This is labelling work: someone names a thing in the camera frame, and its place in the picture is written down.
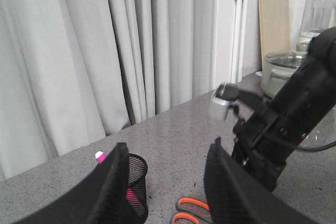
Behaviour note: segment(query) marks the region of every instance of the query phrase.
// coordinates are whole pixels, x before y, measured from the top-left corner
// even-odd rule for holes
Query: mesh cup
[[[146,161],[135,154],[129,154],[129,163],[129,182],[123,208],[126,219],[123,221],[124,223],[143,224],[148,216],[145,183],[148,167]]]

